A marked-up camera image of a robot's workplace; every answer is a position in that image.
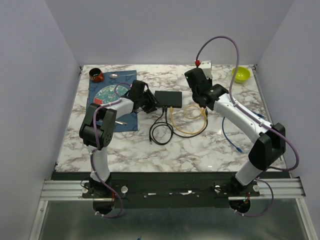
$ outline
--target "black cable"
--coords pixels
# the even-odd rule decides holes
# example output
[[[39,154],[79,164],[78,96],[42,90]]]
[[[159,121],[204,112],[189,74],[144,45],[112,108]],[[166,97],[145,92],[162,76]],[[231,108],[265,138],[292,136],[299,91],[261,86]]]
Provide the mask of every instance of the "black cable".
[[[156,143],[158,145],[164,146],[164,145],[168,144],[171,141],[173,135],[176,135],[176,136],[178,136],[180,138],[184,138],[184,139],[193,138],[193,137],[196,137],[196,136],[202,134],[206,130],[207,126],[208,126],[208,110],[206,109],[205,110],[206,123],[205,123],[204,129],[201,132],[199,132],[199,133],[197,133],[195,135],[182,136],[182,135],[176,133],[174,131],[174,127],[168,122],[167,112],[168,112],[168,108],[167,107],[162,108],[161,116],[157,120],[155,120],[154,123],[151,125],[151,127],[149,129],[149,140],[150,140],[150,142],[154,142],[154,143]],[[165,121],[159,121],[163,117],[164,114],[165,114]],[[154,136],[155,129],[158,128],[158,127],[161,127],[161,126],[167,127],[170,130],[170,138],[166,142],[159,142],[159,141],[156,140],[156,138]]]

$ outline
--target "blue cable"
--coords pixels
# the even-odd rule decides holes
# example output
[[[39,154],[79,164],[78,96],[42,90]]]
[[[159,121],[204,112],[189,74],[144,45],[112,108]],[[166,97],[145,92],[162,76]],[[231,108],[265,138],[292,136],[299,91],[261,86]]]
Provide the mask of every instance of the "blue cable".
[[[238,151],[239,153],[243,153],[243,151],[241,150],[241,148],[239,148],[239,147],[237,147],[236,145],[234,145],[234,143],[227,137],[226,132],[225,132],[225,127],[224,127],[225,119],[226,119],[226,117],[224,117],[224,118],[222,119],[222,133],[223,133],[225,139],[226,139],[232,146],[234,146],[235,149],[237,149],[237,151]]]
[[[265,116],[263,116],[262,114],[257,113],[257,112],[254,112],[254,111],[251,111],[251,112],[253,112],[255,115],[257,115],[259,118],[265,119]],[[224,117],[224,118],[222,119],[222,133],[223,133],[225,139],[226,139],[232,146],[234,146],[235,149],[236,149],[239,153],[243,153],[243,151],[241,150],[241,148],[237,147],[237,146],[227,137],[226,132],[225,132],[225,127],[224,127],[225,119],[226,119],[226,117]]]

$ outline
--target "yellow cable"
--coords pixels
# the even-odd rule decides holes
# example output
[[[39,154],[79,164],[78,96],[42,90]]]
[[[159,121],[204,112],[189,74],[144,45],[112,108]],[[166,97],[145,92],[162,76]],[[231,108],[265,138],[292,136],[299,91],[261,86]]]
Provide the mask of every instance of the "yellow cable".
[[[196,108],[196,109],[199,109],[200,110],[200,114],[198,116],[194,116],[194,117],[187,117],[186,116],[186,113],[187,113],[187,109],[188,108]],[[204,119],[204,123],[203,123],[203,126],[202,128],[197,131],[197,132],[188,132],[188,131],[183,131],[181,129],[179,129],[177,127],[177,125],[174,123],[174,120],[173,120],[173,117],[172,117],[172,113],[173,113],[174,109],[172,107],[170,107],[170,119],[171,119],[171,123],[172,125],[175,127],[175,129],[177,129],[179,132],[183,133],[183,134],[188,134],[188,135],[196,135],[198,133],[200,133],[201,131],[203,131],[205,128],[206,128],[206,123],[207,123],[207,116],[206,116],[206,113],[205,113],[205,109],[201,109],[198,105],[188,105],[186,106],[184,109],[183,109],[183,115],[187,118],[187,119],[198,119],[201,115],[203,116],[203,119]]]

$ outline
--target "gray floor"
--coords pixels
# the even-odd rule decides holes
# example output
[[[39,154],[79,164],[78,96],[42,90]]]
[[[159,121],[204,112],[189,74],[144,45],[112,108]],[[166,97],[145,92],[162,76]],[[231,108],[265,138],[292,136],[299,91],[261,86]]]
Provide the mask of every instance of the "gray floor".
[[[249,212],[262,211],[256,200]],[[89,201],[50,202],[42,240],[306,240],[296,201],[275,200],[268,214],[241,217],[229,208],[127,209],[116,219],[94,215]]]

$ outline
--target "table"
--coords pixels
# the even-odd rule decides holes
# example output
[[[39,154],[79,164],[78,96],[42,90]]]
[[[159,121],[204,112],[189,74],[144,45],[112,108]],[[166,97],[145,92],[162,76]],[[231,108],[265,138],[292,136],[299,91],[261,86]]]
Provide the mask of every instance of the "table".
[[[231,65],[213,65],[213,84],[229,88]],[[250,66],[245,66],[251,77],[244,84],[235,83],[234,97],[248,109],[267,116],[263,107],[257,83]],[[57,172],[90,172],[89,150],[79,137],[79,129],[86,114],[89,92],[89,71],[100,68],[103,72],[136,70],[137,79],[148,83],[150,90],[181,91],[182,104],[195,104],[184,73],[194,65],[85,65],[80,77],[68,127],[56,165]],[[193,122],[183,117],[183,111],[174,110],[173,119],[178,126],[187,131],[199,130],[203,120]],[[161,115],[162,110],[146,114],[138,113],[138,131],[115,132],[108,146],[108,163],[112,172],[234,172],[238,171],[248,159],[253,144],[233,123],[226,119],[225,132],[243,150],[239,153],[225,139],[222,133],[222,116],[216,112],[208,113],[209,124],[199,136],[180,138],[174,136],[165,146],[149,142],[149,128]],[[155,131],[157,139],[165,142],[169,131],[159,127]],[[273,166],[285,167],[278,159]]]

